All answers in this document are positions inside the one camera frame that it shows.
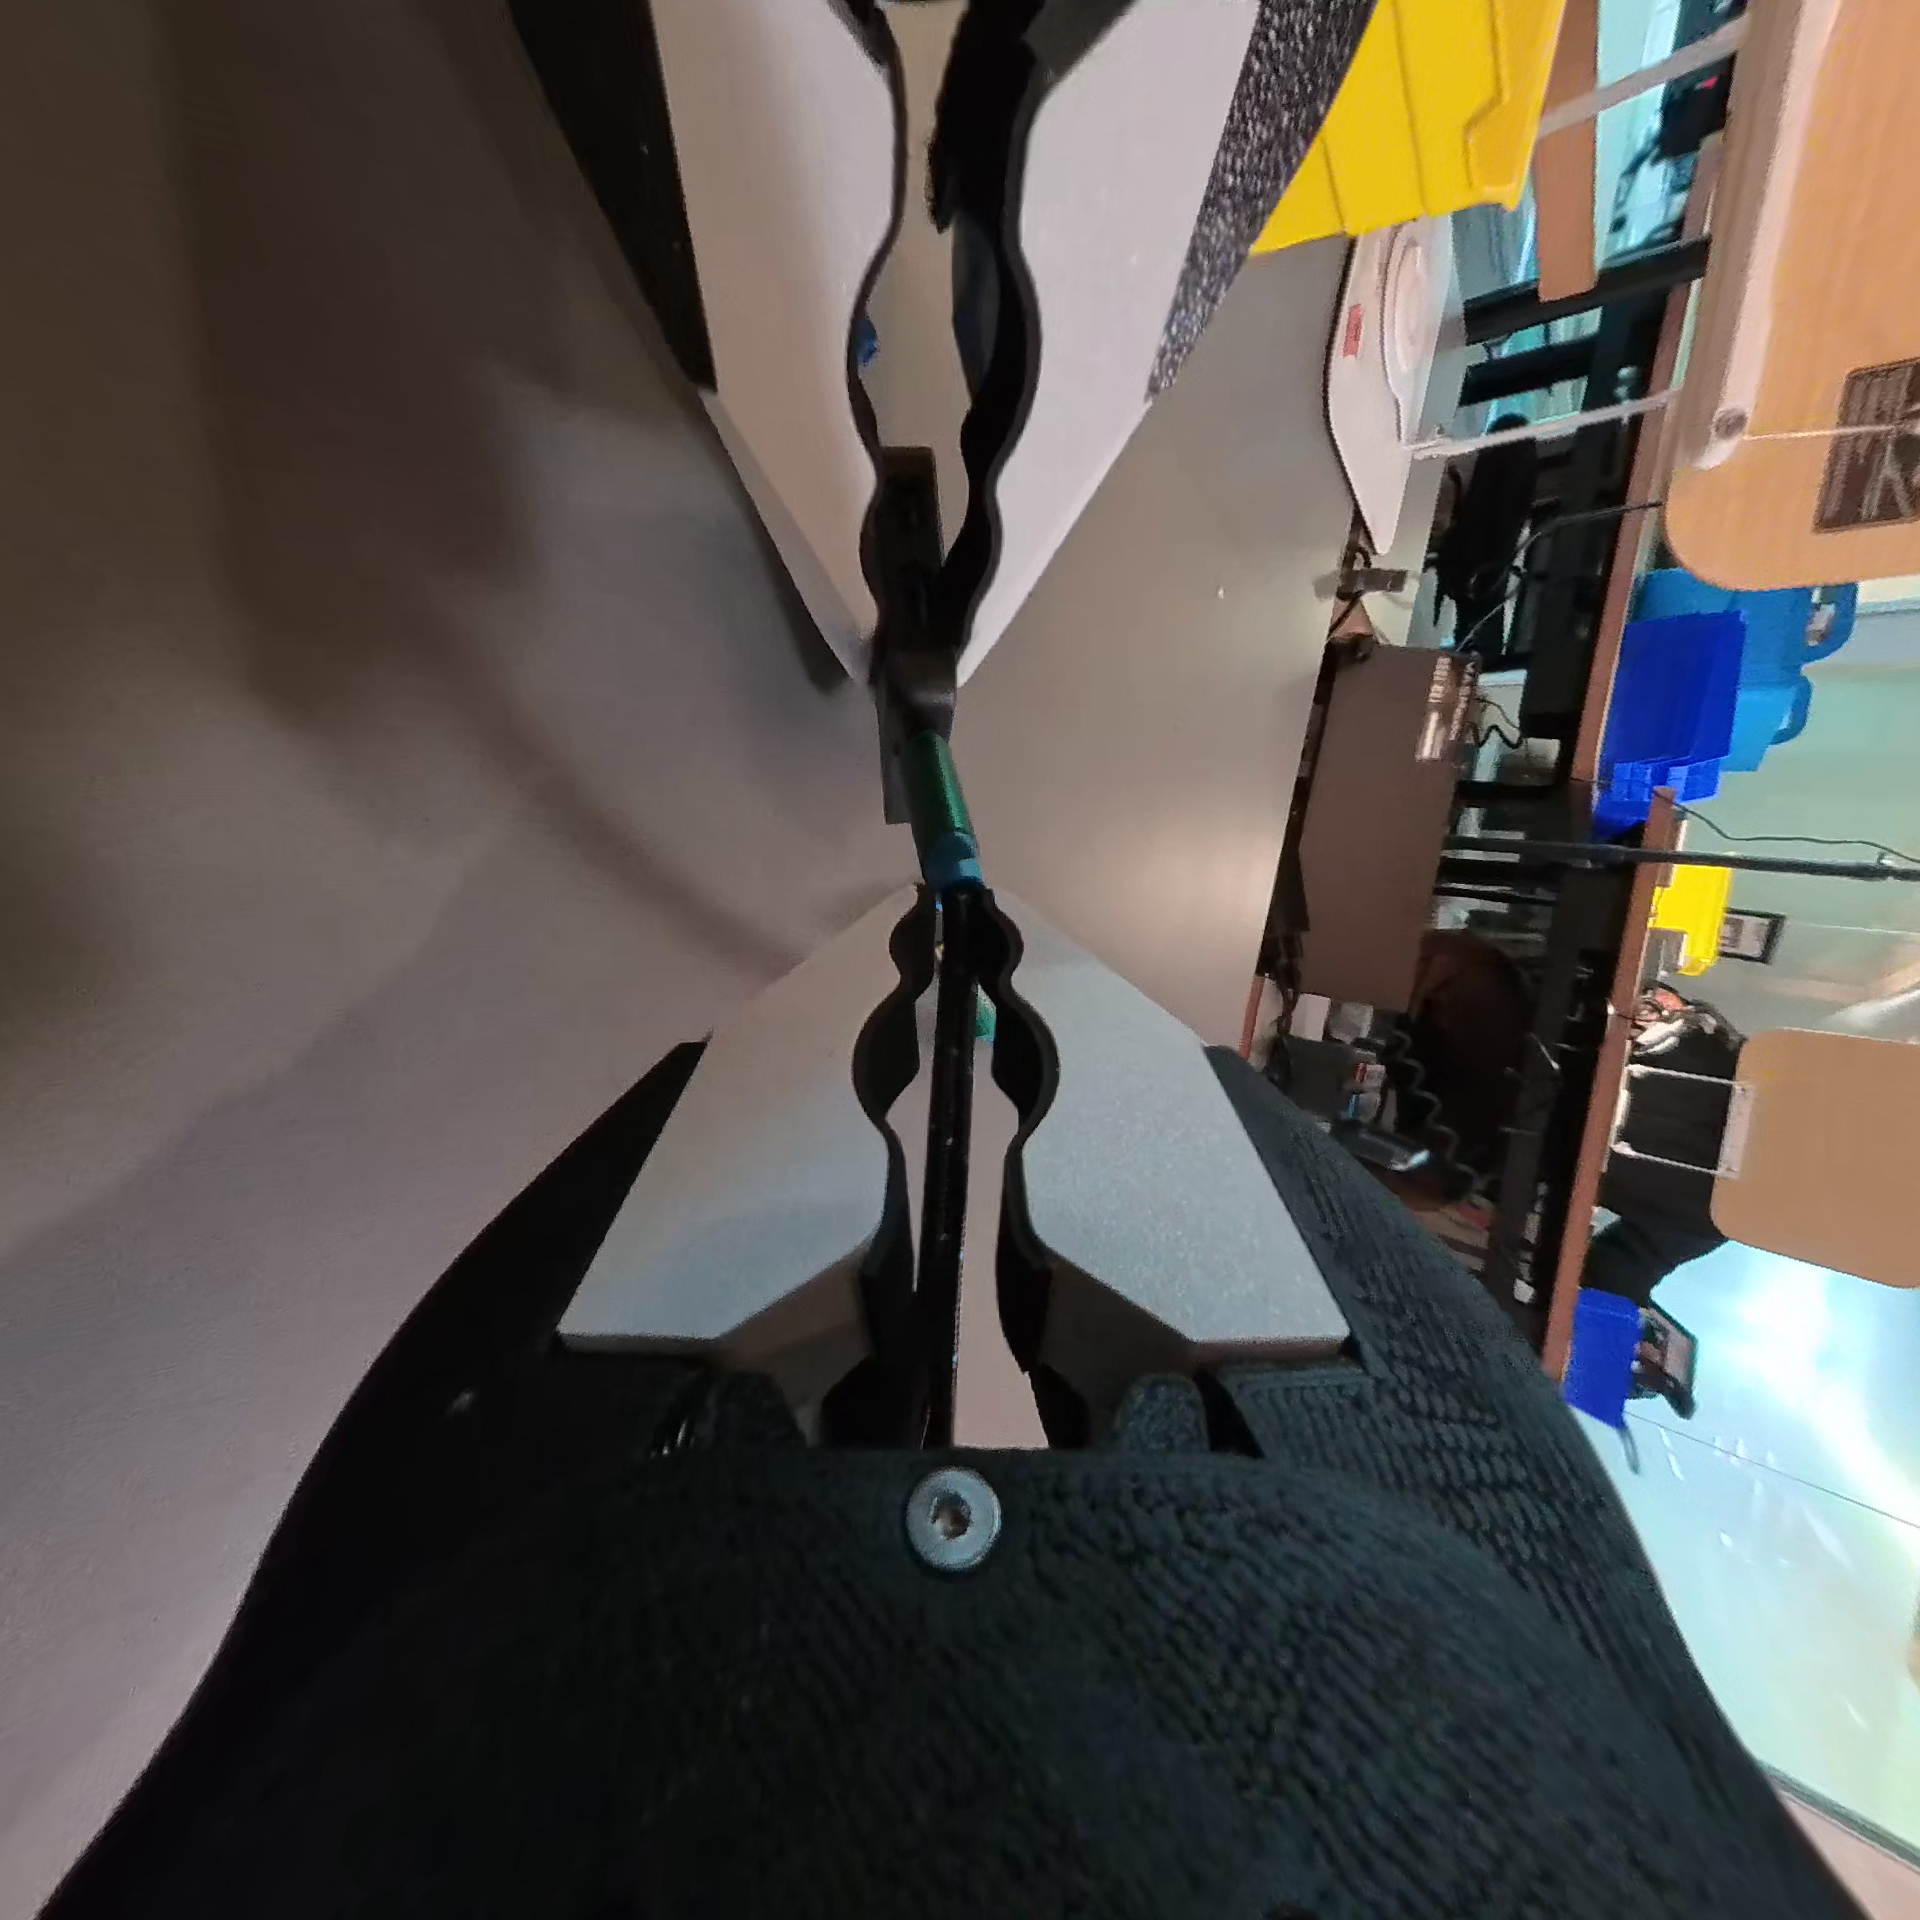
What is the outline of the wooden board with dark tag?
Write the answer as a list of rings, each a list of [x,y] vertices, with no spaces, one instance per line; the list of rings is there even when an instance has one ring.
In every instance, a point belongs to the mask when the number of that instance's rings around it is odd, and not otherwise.
[[[1733,589],[1917,572],[1917,4],[1751,4],[1663,539]]]

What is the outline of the small blue bin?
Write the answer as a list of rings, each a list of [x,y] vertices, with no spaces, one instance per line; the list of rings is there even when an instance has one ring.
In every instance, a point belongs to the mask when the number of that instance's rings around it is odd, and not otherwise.
[[[1565,1403],[1590,1422],[1619,1430],[1637,1390],[1644,1310],[1613,1291],[1584,1286],[1575,1297],[1563,1371]]]

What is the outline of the large yellow bin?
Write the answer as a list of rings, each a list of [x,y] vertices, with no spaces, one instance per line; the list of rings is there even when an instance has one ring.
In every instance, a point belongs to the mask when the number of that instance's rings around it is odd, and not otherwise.
[[[1253,254],[1516,209],[1560,3],[1380,3]]]

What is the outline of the small yellow bin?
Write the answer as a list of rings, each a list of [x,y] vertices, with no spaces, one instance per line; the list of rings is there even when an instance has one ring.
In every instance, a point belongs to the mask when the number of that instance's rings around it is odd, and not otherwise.
[[[1667,973],[1704,977],[1717,968],[1735,878],[1724,866],[1676,861],[1654,884],[1648,931],[1659,938]]]

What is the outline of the dark grey computer case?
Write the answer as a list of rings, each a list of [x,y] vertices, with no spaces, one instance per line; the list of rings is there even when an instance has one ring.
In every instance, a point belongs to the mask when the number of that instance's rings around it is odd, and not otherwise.
[[[1328,643],[1267,907],[1271,980],[1409,1009],[1473,696],[1473,664],[1446,651]]]

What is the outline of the black hdmi cable green plugs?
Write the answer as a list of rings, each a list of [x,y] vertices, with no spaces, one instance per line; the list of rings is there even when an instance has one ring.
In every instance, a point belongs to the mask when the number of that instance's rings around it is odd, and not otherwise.
[[[953,1444],[958,1330],[968,1220],[975,1065],[975,907],[985,873],[968,805],[949,741],[909,736],[896,757],[920,884],[888,953],[897,989],[913,1004],[935,985],[927,1057],[927,1129],[920,1179],[918,1250],[912,1291],[916,1437]]]

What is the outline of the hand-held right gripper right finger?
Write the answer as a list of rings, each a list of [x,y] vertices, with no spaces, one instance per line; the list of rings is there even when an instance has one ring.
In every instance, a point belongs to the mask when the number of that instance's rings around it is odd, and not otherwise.
[[[998,1156],[995,1299],[1046,1444],[1100,1444],[1145,1378],[1323,1371],[1353,1330],[1179,1017],[1020,897],[981,968]]]

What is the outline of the stack of blue bins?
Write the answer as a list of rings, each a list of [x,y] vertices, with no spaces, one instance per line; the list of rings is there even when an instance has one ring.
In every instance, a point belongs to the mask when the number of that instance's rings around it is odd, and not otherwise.
[[[1811,720],[1812,665],[1853,633],[1853,582],[1728,589],[1683,568],[1638,582],[1593,785],[1603,835],[1641,827],[1657,793],[1711,801]]]

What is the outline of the plain wooden board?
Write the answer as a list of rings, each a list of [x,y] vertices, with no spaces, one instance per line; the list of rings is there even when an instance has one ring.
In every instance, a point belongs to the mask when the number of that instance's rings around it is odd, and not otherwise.
[[[1774,1028],[1735,1067],[1720,1236],[1888,1289],[1917,1286],[1917,1044]]]

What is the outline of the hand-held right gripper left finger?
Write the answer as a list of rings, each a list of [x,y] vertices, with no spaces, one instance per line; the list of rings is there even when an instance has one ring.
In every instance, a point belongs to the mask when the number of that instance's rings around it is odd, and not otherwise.
[[[713,1030],[565,1308],[566,1354],[768,1376],[801,1419],[863,1362],[888,1149],[854,1044],[916,898],[897,886]]]

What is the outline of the white stand base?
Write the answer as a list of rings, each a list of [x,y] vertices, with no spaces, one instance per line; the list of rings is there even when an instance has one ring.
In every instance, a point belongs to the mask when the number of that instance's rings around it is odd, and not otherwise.
[[[1455,310],[1454,214],[1424,214],[1349,242],[1328,345],[1335,457],[1377,560],[1396,541],[1412,473],[1441,460],[1424,427],[1433,363]]]

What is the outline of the black boom rod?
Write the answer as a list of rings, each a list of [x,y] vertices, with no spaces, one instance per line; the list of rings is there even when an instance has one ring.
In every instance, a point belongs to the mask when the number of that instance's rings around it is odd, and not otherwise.
[[[1713,873],[1756,873],[1785,878],[1819,878],[1848,882],[1917,884],[1917,866],[1891,858],[1873,859],[1806,859],[1787,856],[1694,852],[1686,849],[1625,849],[1613,843],[1551,843],[1495,835],[1451,835],[1441,842],[1441,858],[1463,859],[1476,869],[1511,866],[1517,870],[1667,870],[1700,869]]]

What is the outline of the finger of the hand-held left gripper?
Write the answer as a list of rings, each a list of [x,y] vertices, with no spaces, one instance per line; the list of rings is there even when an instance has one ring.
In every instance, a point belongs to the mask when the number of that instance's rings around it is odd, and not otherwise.
[[[1256,4],[964,4],[932,123],[966,381],[955,680],[1009,632],[1149,405]]]
[[[711,372],[704,406],[822,645],[870,674],[877,429],[857,323],[901,226],[876,4],[651,4]]]

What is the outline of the black usb hub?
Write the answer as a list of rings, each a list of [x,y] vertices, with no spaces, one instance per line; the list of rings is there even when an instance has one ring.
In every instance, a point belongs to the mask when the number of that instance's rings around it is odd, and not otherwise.
[[[904,746],[953,731],[955,651],[945,621],[936,461],[929,448],[881,445],[862,531],[862,568],[876,600],[868,691],[880,746],[880,806],[908,825]]]

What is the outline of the brown desk with black frame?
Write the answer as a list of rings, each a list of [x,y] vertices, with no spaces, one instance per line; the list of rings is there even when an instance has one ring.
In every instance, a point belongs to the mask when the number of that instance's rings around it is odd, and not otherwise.
[[[1550,1376],[1568,1368],[1630,1012],[1662,946],[1651,916],[1663,873],[1641,850],[1683,840],[1667,790],[1625,836],[1600,830],[1595,806],[1628,604],[1667,493],[1652,397],[1676,381],[1708,270],[1718,147],[1710,136],[1691,160],[1652,162],[1659,186],[1686,174],[1677,214],[1585,292],[1547,298],[1533,275],[1476,294],[1463,317],[1473,357],[1461,400],[1504,420],[1511,445],[1535,445],[1535,470],[1500,600],[1463,632],[1492,738],[1455,789],[1433,892],[1496,912],[1500,933],[1537,921],[1479,1275]]]

